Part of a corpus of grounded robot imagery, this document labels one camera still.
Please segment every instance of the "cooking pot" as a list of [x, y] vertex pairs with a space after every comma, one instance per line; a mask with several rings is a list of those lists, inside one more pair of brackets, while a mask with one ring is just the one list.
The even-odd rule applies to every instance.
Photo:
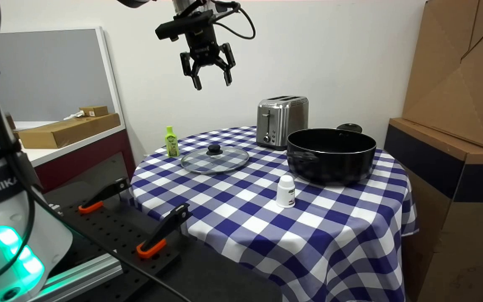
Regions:
[[316, 128], [288, 136], [288, 167], [316, 184], [350, 184], [372, 173], [376, 141], [356, 124]]

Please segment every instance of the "tablecloth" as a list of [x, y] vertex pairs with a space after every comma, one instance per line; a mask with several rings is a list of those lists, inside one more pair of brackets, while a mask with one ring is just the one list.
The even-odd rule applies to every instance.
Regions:
[[[400, 164], [378, 149], [374, 172], [347, 187], [296, 178], [295, 206], [280, 208], [273, 199], [279, 177], [289, 172], [286, 152], [257, 146], [255, 129], [188, 136], [177, 158], [158, 149], [132, 178], [138, 208], [160, 219], [190, 204], [190, 234], [275, 281], [286, 301], [404, 301], [401, 237], [418, 228]], [[209, 176], [180, 166], [183, 155], [211, 143], [240, 147], [250, 159]]]

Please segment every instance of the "cable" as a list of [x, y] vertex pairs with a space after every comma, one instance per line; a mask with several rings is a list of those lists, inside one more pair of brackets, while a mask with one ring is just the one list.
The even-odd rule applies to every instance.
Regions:
[[249, 15], [247, 15], [247, 13], [245, 12], [245, 10], [243, 8], [240, 8], [240, 12], [242, 14], [244, 14], [244, 16], [247, 18], [247, 21], [249, 21], [249, 25], [251, 25], [251, 29], [253, 30], [253, 36], [242, 36], [241, 34], [235, 32], [234, 30], [232, 30], [227, 25], [224, 25], [223, 23], [214, 22], [214, 24], [221, 26], [222, 28], [224, 28], [224, 29], [228, 30], [229, 32], [233, 33], [235, 36], [239, 36], [242, 39], [245, 39], [245, 40], [253, 40], [254, 37], [257, 35], [257, 31], [254, 28], [253, 21], [251, 20], [251, 18], [249, 17]]
[[[223, 15], [213, 19], [212, 24], [219, 25], [222, 28], [224, 28], [224, 29], [228, 30], [229, 32], [231, 32], [232, 34], [234, 34], [235, 36], [239, 36], [242, 39], [245, 39], [245, 40], [253, 40], [254, 39], [254, 37], [257, 35], [257, 31], [254, 28], [253, 20], [251, 20], [251, 17], [249, 17], [249, 15], [245, 12], [245, 10], [242, 8], [241, 4], [239, 4], [238, 2], [223, 2], [223, 1], [219, 1], [219, 0], [210, 0], [210, 1], [219, 5], [219, 6], [223, 6], [223, 7], [226, 7], [226, 8], [232, 8], [232, 10], [230, 10], [230, 11], [224, 13]], [[249, 22], [249, 25], [251, 25], [251, 30], [253, 31], [252, 36], [243, 36], [243, 35], [235, 32], [233, 29], [231, 29], [227, 25], [224, 25], [223, 23], [217, 22], [217, 21], [219, 21], [219, 20], [221, 20], [225, 17], [228, 17], [229, 15], [232, 15], [233, 13], [238, 12], [238, 11], [241, 12], [245, 16], [245, 18]]]
[[[1, 110], [0, 110], [0, 147], [1, 148], [10, 148], [11, 145], [12, 145], [12, 141], [11, 141], [10, 137], [8, 136], [8, 134], [7, 134], [6, 126], [5, 126], [5, 123], [4, 123], [3, 119], [2, 119], [2, 114], [1, 114]], [[73, 231], [75, 231], [67, 223], [65, 223], [64, 221], [62, 221], [61, 220], [61, 217], [59, 216], [59, 214], [56, 213], [52, 208], [50, 208], [50, 206], [39, 195], [37, 195], [36, 192], [33, 191], [32, 187], [31, 187], [31, 184], [28, 183], [27, 179], [21, 173], [21, 167], [20, 167], [18, 155], [16, 153], [11, 153], [9, 155], [6, 155], [5, 156], [5, 159], [7, 160], [7, 164], [10, 167], [10, 169], [12, 170], [13, 174], [15, 174], [18, 182], [23, 186], [23, 188], [27, 192], [28, 201], [30, 201], [30, 203], [32, 203], [33, 200], [36, 201], [36, 203], [38, 205], [40, 205], [44, 210], [46, 210], [54, 218], [56, 218], [57, 220], [59, 220], [63, 225], [65, 225], [67, 228], [72, 229]], [[33, 212], [34, 213], [34, 208], [35, 207], [34, 207], [34, 203], [33, 203], [33, 206], [30, 206], [30, 208], [29, 208], [29, 212]], [[27, 243], [26, 239], [29, 240], [30, 235], [31, 235], [31, 232], [28, 232], [27, 234], [25, 234], [23, 236], [23, 245], [25, 245]], [[161, 281], [157, 277], [155, 277], [153, 275], [150, 275], [149, 273], [147, 273], [146, 271], [144, 271], [143, 269], [139, 268], [138, 266], [136, 266], [133, 263], [130, 263], [130, 262], [126, 262], [124, 260], [121, 260], [116, 252], [113, 252], [108, 246], [104, 245], [102, 242], [100, 242], [96, 238], [94, 238], [94, 237], [86, 237], [86, 238], [89, 239], [90, 241], [92, 241], [93, 243], [95, 243], [96, 245], [98, 245], [100, 248], [104, 249], [106, 253], [110, 254], [114, 258], [117, 258], [121, 262], [124, 262], [124, 264], [126, 264], [130, 268], [132, 268], [132, 269], [138, 271], [139, 273], [145, 275], [149, 279], [152, 279], [153, 281], [155, 281], [156, 283], [158, 283], [160, 286], [162, 286], [163, 288], [165, 288], [167, 291], [171, 292], [171, 294], [174, 294], [175, 296], [177, 296], [178, 298], [180, 298], [182, 301], [184, 301], [184, 302], [191, 302], [191, 300], [189, 300], [188, 298], [186, 298], [184, 295], [182, 295], [180, 292], [176, 291], [172, 287], [168, 286], [166, 283], [164, 283], [163, 281]], [[13, 262], [11, 263], [11, 261], [9, 261], [5, 266], [9, 266], [9, 267], [12, 266]]]

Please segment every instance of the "red panel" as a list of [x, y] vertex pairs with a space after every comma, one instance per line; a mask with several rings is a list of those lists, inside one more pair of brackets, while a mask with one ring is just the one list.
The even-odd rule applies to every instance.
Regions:
[[122, 153], [126, 171], [131, 177], [135, 171], [135, 162], [126, 130], [35, 167], [35, 171], [46, 193], [119, 152]]

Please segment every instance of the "toaster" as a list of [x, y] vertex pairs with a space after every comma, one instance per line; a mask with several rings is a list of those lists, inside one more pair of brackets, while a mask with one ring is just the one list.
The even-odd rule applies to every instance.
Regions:
[[262, 100], [257, 111], [257, 145], [286, 150], [288, 135], [309, 126], [309, 100], [280, 96]]

